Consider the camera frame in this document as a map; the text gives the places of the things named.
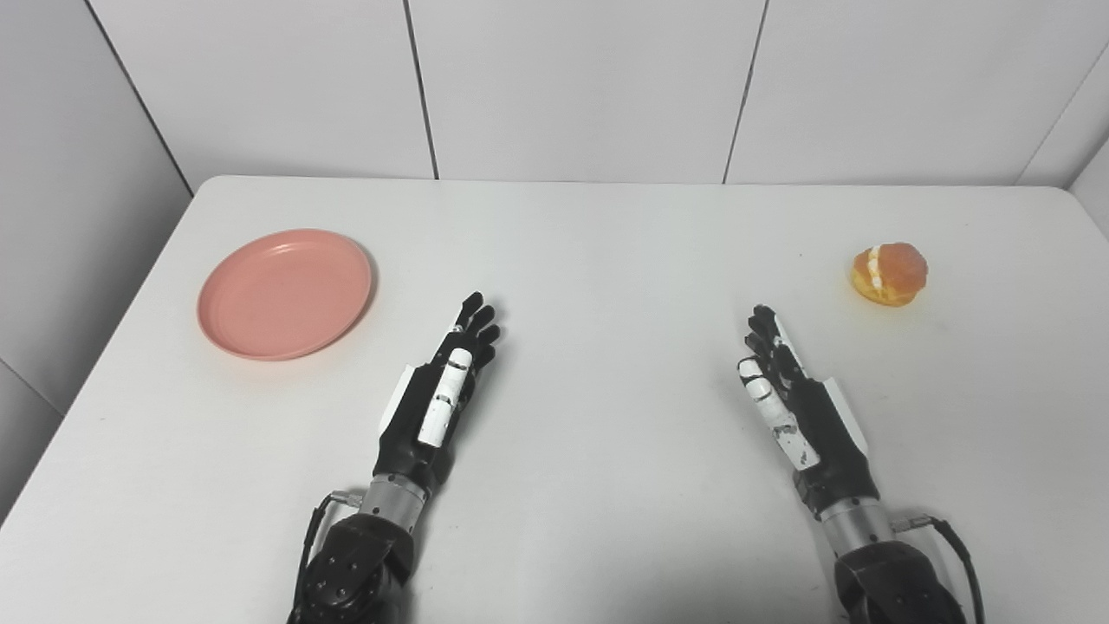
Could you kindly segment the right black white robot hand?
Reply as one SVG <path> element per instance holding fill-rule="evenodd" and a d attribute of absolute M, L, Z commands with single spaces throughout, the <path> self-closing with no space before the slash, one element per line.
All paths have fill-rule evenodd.
<path fill-rule="evenodd" d="M 781 317 L 757 304 L 747 319 L 749 354 L 737 375 L 772 439 L 793 467 L 808 513 L 821 515 L 846 500 L 879 500 L 868 446 L 833 379 L 808 375 Z"/>

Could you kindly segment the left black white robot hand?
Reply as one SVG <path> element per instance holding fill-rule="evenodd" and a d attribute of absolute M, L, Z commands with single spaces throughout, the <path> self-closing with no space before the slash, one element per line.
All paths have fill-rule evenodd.
<path fill-rule="evenodd" d="M 495 308 L 482 291 L 472 291 L 431 359 L 403 375 L 378 439 L 374 477 L 401 477 L 429 494 L 440 489 L 454 469 L 454 434 L 500 335 Z"/>

